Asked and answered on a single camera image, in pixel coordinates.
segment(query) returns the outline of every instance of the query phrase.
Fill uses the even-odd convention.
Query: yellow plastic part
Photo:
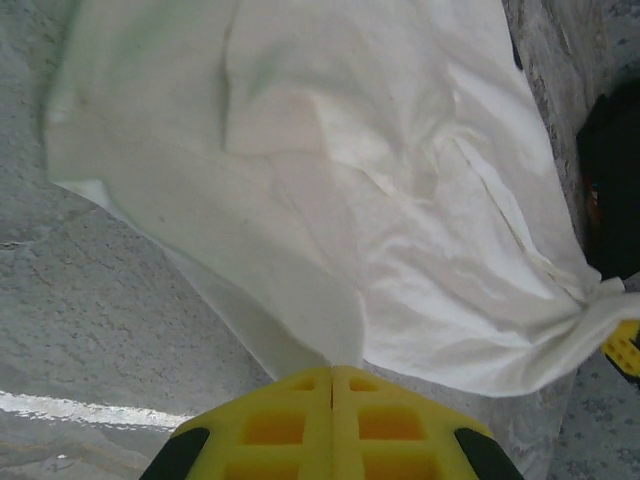
[[[602,345],[604,354],[629,380],[640,380],[640,350],[634,344],[639,337],[640,320],[627,320]]]
[[[189,480],[476,480],[481,423],[350,367],[312,369],[181,425],[211,433]]]

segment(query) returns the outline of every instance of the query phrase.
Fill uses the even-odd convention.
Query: concrete surface
[[[38,118],[73,3],[0,0],[0,479],[137,478],[182,418],[269,382],[157,248],[46,182]],[[572,54],[540,32],[557,33],[560,21],[575,50],[576,29],[599,31],[601,19],[591,1],[576,7],[581,18],[567,10],[574,2],[555,10],[562,2],[505,3],[580,231],[572,135],[610,72],[602,46],[584,41],[588,54]],[[528,480],[545,478],[571,376],[534,395],[492,400],[378,373],[487,422]],[[580,375],[591,378],[589,370]],[[614,375],[599,378],[633,409],[632,390]],[[604,400],[594,410],[588,394],[572,405],[607,411]],[[634,412],[618,426],[623,446],[607,452],[622,480],[637,478],[634,464],[616,457],[640,452],[640,435],[628,436],[640,423]],[[598,425],[590,432],[600,435]],[[555,478],[591,478],[583,459],[563,451]]]

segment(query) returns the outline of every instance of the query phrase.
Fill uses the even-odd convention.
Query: floor
[[[157,248],[46,182],[38,118],[73,3],[0,0],[3,479],[137,478],[187,416],[269,382]],[[580,231],[572,138],[612,72],[635,68],[637,2],[605,2],[608,32],[597,0],[504,3]],[[638,393],[599,354],[513,399],[377,373],[488,423],[527,480],[550,462],[556,480],[640,474]]]

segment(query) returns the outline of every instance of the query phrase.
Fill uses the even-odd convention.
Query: white line
[[[82,403],[64,398],[14,395],[0,390],[0,411],[31,420],[101,424],[120,430],[153,428],[169,430],[192,417],[171,415],[149,408]]]

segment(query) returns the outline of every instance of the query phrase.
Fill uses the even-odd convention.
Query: white cloth
[[[575,239],[500,0],[84,0],[45,138],[276,378],[523,394],[640,316]]]

